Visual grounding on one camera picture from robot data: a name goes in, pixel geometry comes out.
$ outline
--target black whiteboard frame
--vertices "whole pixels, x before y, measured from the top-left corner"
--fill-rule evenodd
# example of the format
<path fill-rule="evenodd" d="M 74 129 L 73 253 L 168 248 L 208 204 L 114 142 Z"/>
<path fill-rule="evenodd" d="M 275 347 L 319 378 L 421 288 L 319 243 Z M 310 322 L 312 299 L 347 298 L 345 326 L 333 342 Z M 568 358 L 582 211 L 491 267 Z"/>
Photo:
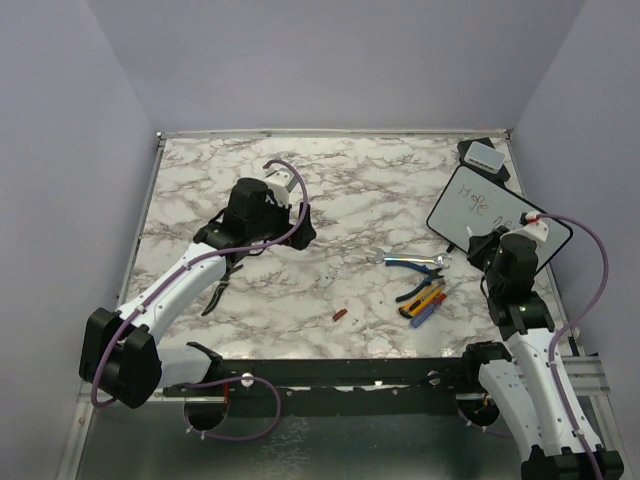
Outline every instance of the black whiteboard frame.
<path fill-rule="evenodd" d="M 440 197 L 438 197 L 438 200 L 436 201 L 436 204 L 433 206 L 433 209 L 431 210 L 431 213 L 429 214 L 429 216 L 427 217 L 427 227 L 429 227 L 429 229 L 431 229 L 433 232 L 435 232 L 436 234 L 440 235 L 442 238 L 444 238 L 445 240 L 447 240 L 448 242 L 452 243 L 453 245 L 455 245 L 457 248 L 459 248 L 460 250 L 462 250 L 464 253 L 467 253 L 467 250 L 463 249 L 460 247 L 460 245 L 457 245 L 455 242 L 449 240 L 446 236 L 444 236 L 442 233 L 438 232 L 435 228 L 433 228 L 431 225 L 429 225 L 429 220 L 431 219 L 431 216 L 433 215 L 433 212 L 436 211 L 436 209 L 438 208 L 438 205 L 440 204 L 440 200 L 442 200 L 442 197 L 444 196 L 445 192 L 447 191 L 447 189 L 449 188 L 449 185 L 451 185 L 451 182 L 453 181 L 454 177 L 456 176 L 456 173 L 458 173 L 458 170 L 460 170 L 461 168 L 470 170 L 472 173 L 475 173 L 476 175 L 478 175 L 479 177 L 482 177 L 484 180 L 486 180 L 489 183 L 493 183 L 496 187 L 504 190 L 505 192 L 507 192 L 508 194 L 516 197 L 517 199 L 519 199 L 520 201 L 526 203 L 527 205 L 531 206 L 532 210 L 538 210 L 539 212 L 542 213 L 547 213 L 545 210 L 543 210 L 542 208 L 538 207 L 537 205 L 531 203 L 529 200 L 527 200 L 524 197 L 521 197 L 520 195 L 518 195 L 517 193 L 513 193 L 511 190 L 509 190 L 506 187 L 503 187 L 502 185 L 498 185 L 495 182 L 492 182 L 491 180 L 486 179 L 485 177 L 483 177 L 482 175 L 478 174 L 477 172 L 474 172 L 471 168 L 467 167 L 466 165 L 458 165 L 458 167 L 454 170 L 453 174 L 451 175 L 451 178 L 449 178 L 449 181 L 447 182 L 447 184 L 445 185 L 444 189 L 442 190 L 442 193 L 440 193 Z M 546 262 L 544 262 L 542 265 L 540 265 L 540 268 L 538 268 L 538 270 L 536 271 L 536 274 L 540 273 L 540 270 L 542 270 L 550 261 L 553 257 L 555 257 L 558 252 L 560 250 L 563 249 L 563 247 L 569 242 L 569 240 L 571 240 L 573 238 L 573 229 L 567 225 L 564 222 L 561 222 L 560 220 L 556 220 L 556 219 L 552 219 L 554 222 L 558 222 L 560 225 L 562 225 L 563 227 L 565 227 L 567 230 L 569 230 L 569 237 L 555 250 L 555 252 L 553 252 L 553 254 L 551 254 L 551 256 L 549 256 L 549 258 L 547 259 Z"/>

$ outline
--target small white box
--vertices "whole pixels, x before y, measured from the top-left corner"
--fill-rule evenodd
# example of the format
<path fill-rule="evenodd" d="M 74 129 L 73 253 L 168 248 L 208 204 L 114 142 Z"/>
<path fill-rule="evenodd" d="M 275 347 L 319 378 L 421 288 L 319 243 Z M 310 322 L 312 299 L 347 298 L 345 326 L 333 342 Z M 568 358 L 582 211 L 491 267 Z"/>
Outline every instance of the small white box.
<path fill-rule="evenodd" d="M 504 153 L 501 153 L 491 147 L 487 147 L 482 143 L 473 142 L 467 155 L 464 158 L 465 162 L 471 165 L 482 168 L 491 173 L 498 173 L 502 164 L 504 163 Z"/>

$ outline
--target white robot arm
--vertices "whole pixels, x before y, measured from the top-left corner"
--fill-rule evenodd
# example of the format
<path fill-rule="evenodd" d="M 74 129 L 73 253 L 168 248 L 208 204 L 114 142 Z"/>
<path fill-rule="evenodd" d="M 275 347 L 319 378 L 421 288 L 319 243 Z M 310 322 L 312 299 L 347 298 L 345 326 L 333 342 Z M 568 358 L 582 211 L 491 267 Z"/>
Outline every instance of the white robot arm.
<path fill-rule="evenodd" d="M 524 215 L 522 228 L 500 227 L 470 238 L 467 259 L 484 272 L 491 319 L 515 360 L 503 345 L 492 342 L 468 347 L 465 356 L 513 433 L 523 460 L 522 478 L 564 478 L 568 472 L 567 478 L 602 478 L 598 465 L 619 465 L 619 455 L 604 451 L 560 354 L 554 351 L 550 359 L 555 325 L 532 291 L 535 250 L 549 231 L 539 214 Z M 571 476 L 575 472 L 586 474 Z"/>
<path fill-rule="evenodd" d="M 236 266 L 251 245 L 282 239 L 302 250 L 316 237 L 308 203 L 301 205 L 297 227 L 289 223 L 289 193 L 297 183 L 290 170 L 269 169 L 265 180 L 240 179 L 227 207 L 196 233 L 164 275 L 116 312 L 98 309 L 89 317 L 80 376 L 89 382 L 97 376 L 100 389 L 131 408 L 142 405 L 158 387 L 202 381 L 211 366 L 206 349 L 157 345 L 178 315 Z M 228 254 L 216 253 L 223 250 Z M 118 329 L 123 333 L 115 343 Z"/>

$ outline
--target white marble surface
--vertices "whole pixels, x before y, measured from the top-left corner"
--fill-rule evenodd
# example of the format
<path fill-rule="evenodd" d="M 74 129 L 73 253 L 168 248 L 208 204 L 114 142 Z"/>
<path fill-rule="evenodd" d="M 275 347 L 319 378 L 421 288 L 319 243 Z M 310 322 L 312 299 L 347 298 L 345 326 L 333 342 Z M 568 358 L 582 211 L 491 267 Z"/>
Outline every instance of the white marble surface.
<path fill-rule="evenodd" d="M 241 176 L 261 178 L 268 159 L 288 159 L 304 176 L 318 238 L 303 252 L 275 247 L 232 277 L 206 317 L 212 286 L 172 325 L 161 345 L 197 341 L 227 358 L 371 358 L 459 355 L 469 342 L 499 340 L 479 289 L 480 272 L 455 251 L 446 271 L 464 284 L 420 328 L 394 298 L 422 275 L 372 265 L 366 248 L 434 254 L 447 242 L 425 225 L 458 164 L 453 138 L 239 138 L 169 140 L 145 224 L 129 298 L 185 250 L 196 230 L 226 206 Z M 494 139 L 507 155 L 504 140 Z M 297 203 L 300 189 L 291 197 Z M 537 290 L 560 323 L 549 278 Z M 335 312 L 347 308 L 338 322 Z"/>

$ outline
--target gray wall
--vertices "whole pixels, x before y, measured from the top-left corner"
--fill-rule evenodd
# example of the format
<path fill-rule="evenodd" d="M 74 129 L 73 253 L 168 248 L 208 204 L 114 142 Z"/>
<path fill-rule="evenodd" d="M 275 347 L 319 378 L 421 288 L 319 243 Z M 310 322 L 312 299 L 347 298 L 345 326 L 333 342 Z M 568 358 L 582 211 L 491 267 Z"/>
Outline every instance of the gray wall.
<path fill-rule="evenodd" d="M 113 305 L 155 136 L 89 7 L 0 15 L 0 478 L 56 474 L 84 323 Z"/>
<path fill-rule="evenodd" d="M 514 133 L 529 196 L 603 237 L 611 275 L 582 338 L 602 356 L 626 451 L 640 475 L 640 3 L 589 0 Z M 575 315 L 601 273 L 597 248 L 576 235 L 553 261 Z"/>
<path fill-rule="evenodd" d="M 88 0 L 159 130 L 504 128 L 583 0 Z"/>

